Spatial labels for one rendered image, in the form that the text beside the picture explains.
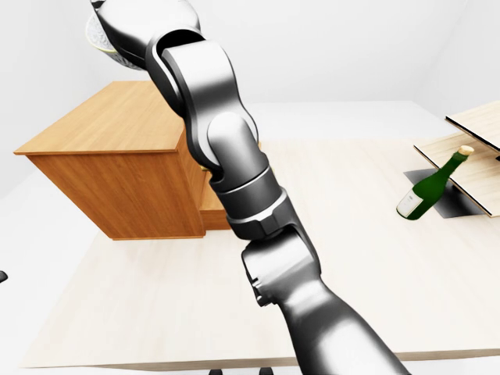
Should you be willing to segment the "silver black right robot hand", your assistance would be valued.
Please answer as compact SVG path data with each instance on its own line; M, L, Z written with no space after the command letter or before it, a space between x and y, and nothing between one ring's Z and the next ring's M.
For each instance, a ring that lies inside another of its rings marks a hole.
M90 2L115 50L142 70L150 41L166 35L168 46L178 46L204 39L198 14L188 0Z

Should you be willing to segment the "wooden cabinet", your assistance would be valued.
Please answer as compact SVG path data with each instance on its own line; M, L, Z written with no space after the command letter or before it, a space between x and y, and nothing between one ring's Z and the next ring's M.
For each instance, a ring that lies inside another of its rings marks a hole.
M114 82L18 149L114 240L200 238L205 174L147 81Z

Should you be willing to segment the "wooden cabinet drawer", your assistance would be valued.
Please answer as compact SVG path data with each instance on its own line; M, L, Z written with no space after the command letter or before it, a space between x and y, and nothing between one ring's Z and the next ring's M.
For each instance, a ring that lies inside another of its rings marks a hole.
M226 211L209 184L212 174L205 170L203 173L205 179L199 210L204 228L206 230L230 230Z

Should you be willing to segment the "green wine bottle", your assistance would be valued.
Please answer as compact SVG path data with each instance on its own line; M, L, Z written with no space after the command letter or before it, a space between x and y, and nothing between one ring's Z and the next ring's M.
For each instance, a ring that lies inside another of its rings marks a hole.
M398 203L397 213L407 220L418 220L441 198L449 177L473 152L471 146L462 145L442 168L412 187Z

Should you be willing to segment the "pale wooden wine rack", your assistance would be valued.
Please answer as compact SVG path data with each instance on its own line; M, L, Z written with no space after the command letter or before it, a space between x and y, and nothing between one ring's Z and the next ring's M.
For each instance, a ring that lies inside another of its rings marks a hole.
M450 181L490 217L500 216L500 100L446 117L459 130L414 145L433 167L441 168L462 145L474 149Z

